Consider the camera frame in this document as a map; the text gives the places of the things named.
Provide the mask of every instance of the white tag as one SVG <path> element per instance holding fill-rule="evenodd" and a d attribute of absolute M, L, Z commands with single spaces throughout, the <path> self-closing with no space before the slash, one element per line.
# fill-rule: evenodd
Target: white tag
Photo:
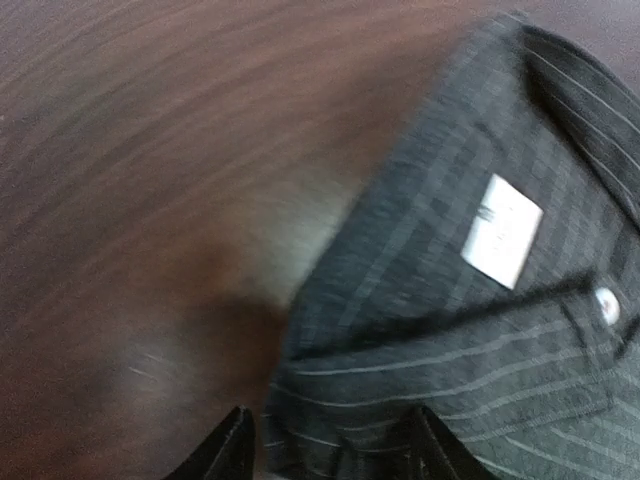
<path fill-rule="evenodd" d="M 494 175 L 462 249 L 462 258 L 513 290 L 541 218 L 540 207 Z"/>

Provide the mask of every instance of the button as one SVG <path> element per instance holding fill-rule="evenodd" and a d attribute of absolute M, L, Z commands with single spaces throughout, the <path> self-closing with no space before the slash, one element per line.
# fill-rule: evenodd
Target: button
<path fill-rule="evenodd" d="M 599 288 L 596 290 L 596 298 L 602 310 L 602 316 L 608 325 L 613 325 L 620 318 L 620 303 L 618 299 L 608 288 Z"/>

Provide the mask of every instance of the shirt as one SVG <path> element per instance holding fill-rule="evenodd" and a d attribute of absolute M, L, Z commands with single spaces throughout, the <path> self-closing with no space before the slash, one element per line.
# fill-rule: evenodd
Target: shirt
<path fill-rule="evenodd" d="M 639 126 L 571 42 L 476 30 L 297 294 L 269 468 L 403 479 L 425 407 L 501 479 L 640 478 Z M 542 210 L 513 289 L 461 255 L 495 176 Z"/>

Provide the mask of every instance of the wood grain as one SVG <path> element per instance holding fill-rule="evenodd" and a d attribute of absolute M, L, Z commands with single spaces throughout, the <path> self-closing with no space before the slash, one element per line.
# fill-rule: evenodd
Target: wood grain
<path fill-rule="evenodd" d="M 640 81 L 633 2 L 0 0 L 0 478 L 154 479 L 258 411 L 287 304 L 473 22 Z"/>

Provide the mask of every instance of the striped shirt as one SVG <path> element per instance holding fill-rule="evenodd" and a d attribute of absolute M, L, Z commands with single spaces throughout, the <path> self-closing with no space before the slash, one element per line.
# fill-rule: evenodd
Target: striped shirt
<path fill-rule="evenodd" d="M 404 480 L 426 406 L 498 478 L 640 478 L 637 152 L 640 100 L 600 62 L 517 16 L 479 28 L 294 301 L 269 468 Z M 543 211 L 513 290 L 460 254 L 494 175 Z"/>

